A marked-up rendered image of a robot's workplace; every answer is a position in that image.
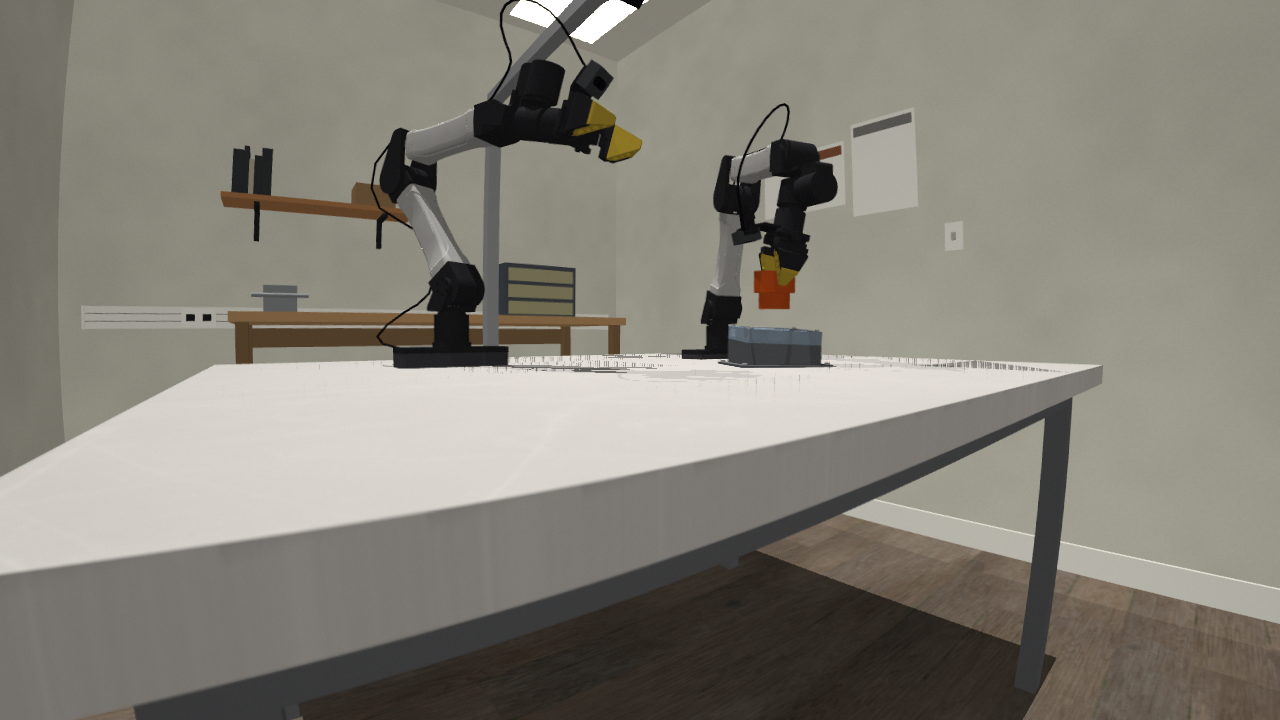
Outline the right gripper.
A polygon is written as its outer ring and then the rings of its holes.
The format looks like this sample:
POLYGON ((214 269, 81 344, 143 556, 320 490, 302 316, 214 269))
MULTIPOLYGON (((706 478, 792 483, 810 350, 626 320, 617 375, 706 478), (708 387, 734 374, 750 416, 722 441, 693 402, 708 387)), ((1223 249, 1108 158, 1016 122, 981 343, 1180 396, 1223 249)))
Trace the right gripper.
POLYGON ((590 154, 589 145, 596 145, 599 140, 598 146, 602 149, 598 158, 611 163, 623 161, 634 158, 641 149, 643 140, 614 126, 614 114, 593 99, 579 91, 570 92, 562 108, 544 111, 541 137, 547 143, 568 145, 575 152, 584 154, 590 154))

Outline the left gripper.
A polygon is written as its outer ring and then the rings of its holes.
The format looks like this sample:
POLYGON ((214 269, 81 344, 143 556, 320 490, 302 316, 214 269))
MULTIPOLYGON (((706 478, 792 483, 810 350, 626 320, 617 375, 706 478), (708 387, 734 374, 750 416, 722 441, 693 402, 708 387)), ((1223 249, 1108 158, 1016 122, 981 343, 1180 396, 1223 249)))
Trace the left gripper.
POLYGON ((772 249, 762 247, 760 266, 763 272, 776 272, 781 286, 788 284, 806 263, 806 242, 810 234, 803 234, 805 217, 805 211, 794 208, 777 208, 773 224, 781 228, 764 234, 763 243, 771 245, 772 249))

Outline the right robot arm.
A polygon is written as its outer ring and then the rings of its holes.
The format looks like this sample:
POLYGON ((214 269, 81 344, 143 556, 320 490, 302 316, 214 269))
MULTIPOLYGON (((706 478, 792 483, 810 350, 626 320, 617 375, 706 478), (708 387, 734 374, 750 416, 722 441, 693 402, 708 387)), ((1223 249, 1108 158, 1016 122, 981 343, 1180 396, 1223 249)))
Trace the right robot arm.
MULTIPOLYGON (((436 161, 471 149, 500 149, 520 140, 547 143, 541 138, 541 117, 547 109, 557 106, 563 78, 564 68, 553 61, 524 63, 508 106, 492 99, 438 126, 393 132, 380 187, 413 228, 433 278, 428 282, 433 290, 428 311, 439 311, 434 315, 433 347, 393 347, 393 354, 509 352, 509 346, 471 347, 468 342, 468 315, 465 314, 475 313, 485 286, 477 268, 461 252, 438 206, 436 161), (404 165, 404 140, 406 156, 412 160, 410 167, 404 165)), ((579 91, 599 100, 612 79, 591 59, 573 79, 570 92, 579 91)))

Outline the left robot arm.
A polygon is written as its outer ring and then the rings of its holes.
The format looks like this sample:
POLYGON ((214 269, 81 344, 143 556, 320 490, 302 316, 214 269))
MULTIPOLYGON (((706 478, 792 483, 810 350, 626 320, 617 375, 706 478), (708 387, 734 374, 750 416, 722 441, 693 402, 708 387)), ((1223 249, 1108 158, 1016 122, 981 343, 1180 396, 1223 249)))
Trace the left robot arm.
POLYGON ((767 149, 746 155, 742 161, 739 179, 741 182, 739 196, 744 211, 741 214, 741 231, 740 215, 733 214, 733 211, 740 211, 737 184, 730 184, 730 178, 737 182, 741 159, 742 156, 724 155, 716 182, 713 204, 716 210, 721 211, 721 240, 716 275, 710 290, 707 290, 707 301, 701 313, 701 324, 707 324, 707 346, 705 348, 682 350, 682 354, 728 354, 728 325, 737 324, 742 313, 742 297, 740 296, 742 245, 762 240, 762 231, 772 232, 781 228, 781 225, 768 222, 758 224, 754 222, 754 213, 760 202, 762 179, 773 176, 786 177, 780 184, 777 206, 801 211, 822 202, 829 202, 838 190, 833 176, 833 164, 820 161, 814 143, 780 138, 771 142, 767 149))

